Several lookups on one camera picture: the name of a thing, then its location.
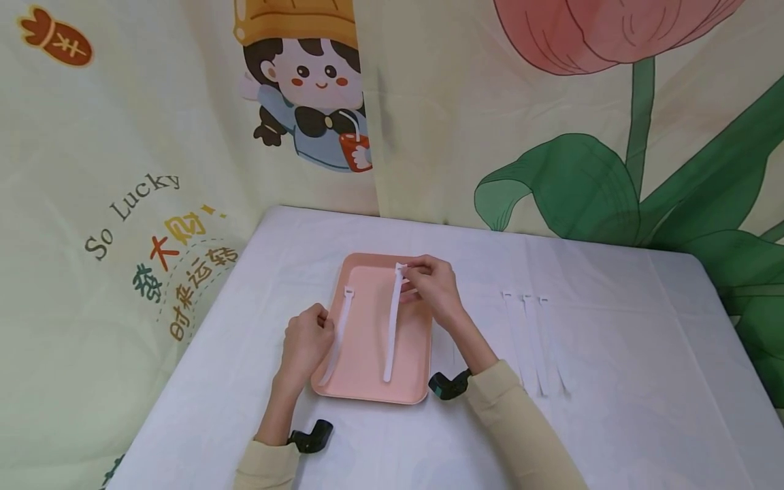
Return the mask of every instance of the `curtain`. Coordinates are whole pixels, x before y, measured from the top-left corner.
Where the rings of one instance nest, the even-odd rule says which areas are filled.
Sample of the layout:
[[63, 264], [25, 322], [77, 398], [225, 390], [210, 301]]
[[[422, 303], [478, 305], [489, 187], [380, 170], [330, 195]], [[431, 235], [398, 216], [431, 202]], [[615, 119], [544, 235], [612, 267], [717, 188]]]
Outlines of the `curtain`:
[[678, 5], [4, 3], [2, 486], [105, 487], [275, 204], [694, 254], [784, 408], [784, 5]]

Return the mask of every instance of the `green stem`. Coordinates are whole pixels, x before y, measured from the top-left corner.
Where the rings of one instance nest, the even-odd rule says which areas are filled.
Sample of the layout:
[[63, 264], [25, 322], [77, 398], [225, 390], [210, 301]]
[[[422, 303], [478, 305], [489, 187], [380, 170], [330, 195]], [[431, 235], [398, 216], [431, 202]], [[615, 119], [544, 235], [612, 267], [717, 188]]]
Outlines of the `green stem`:
[[651, 56], [632, 65], [632, 122], [629, 143], [626, 145], [626, 171], [632, 178], [637, 198], [642, 189], [645, 169], [645, 151], [648, 149], [648, 131], [651, 129], [651, 112], [656, 82], [656, 58]]
[[776, 243], [777, 241], [784, 238], [784, 221], [780, 222], [770, 230], [764, 232], [760, 235], [765, 241], [769, 241], [770, 243]]

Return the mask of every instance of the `person's left hand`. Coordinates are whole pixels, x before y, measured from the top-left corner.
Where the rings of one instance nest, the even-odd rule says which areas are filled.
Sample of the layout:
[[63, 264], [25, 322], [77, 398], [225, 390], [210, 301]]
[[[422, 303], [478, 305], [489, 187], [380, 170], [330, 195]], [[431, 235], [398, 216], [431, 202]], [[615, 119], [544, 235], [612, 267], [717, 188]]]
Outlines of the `person's left hand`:
[[283, 342], [278, 381], [292, 390], [302, 390], [335, 340], [335, 324], [319, 303], [289, 320]]

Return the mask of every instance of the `black clamp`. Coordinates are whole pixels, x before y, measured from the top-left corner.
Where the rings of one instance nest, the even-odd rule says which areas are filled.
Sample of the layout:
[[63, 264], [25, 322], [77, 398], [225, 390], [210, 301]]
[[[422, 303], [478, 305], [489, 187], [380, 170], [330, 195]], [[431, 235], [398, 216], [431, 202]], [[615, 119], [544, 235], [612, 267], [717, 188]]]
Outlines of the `black clamp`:
[[461, 372], [454, 379], [449, 379], [441, 372], [437, 372], [430, 378], [427, 386], [429, 386], [433, 393], [441, 400], [452, 400], [465, 393], [468, 389], [468, 378], [470, 376], [470, 369]]
[[294, 443], [296, 448], [302, 454], [313, 454], [321, 451], [327, 447], [329, 436], [332, 435], [334, 426], [326, 420], [316, 420], [316, 425], [310, 434], [306, 434], [301, 430], [292, 430], [292, 435], [286, 444]]

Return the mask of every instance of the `red cup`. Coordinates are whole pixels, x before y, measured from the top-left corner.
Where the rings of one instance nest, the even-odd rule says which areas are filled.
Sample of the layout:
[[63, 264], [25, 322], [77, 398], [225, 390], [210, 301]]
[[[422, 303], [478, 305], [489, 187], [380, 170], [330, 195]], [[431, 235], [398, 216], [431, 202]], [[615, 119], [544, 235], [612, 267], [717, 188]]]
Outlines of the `red cup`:
[[373, 168], [373, 164], [368, 162], [370, 165], [360, 169], [357, 167], [357, 164], [354, 163], [354, 156], [352, 155], [359, 147], [370, 148], [370, 140], [367, 136], [361, 134], [359, 135], [359, 141], [357, 141], [356, 133], [345, 132], [340, 135], [338, 141], [340, 141], [340, 146], [343, 148], [343, 156], [346, 158], [346, 163], [348, 164], [349, 169], [351, 169], [351, 172], [367, 172]]

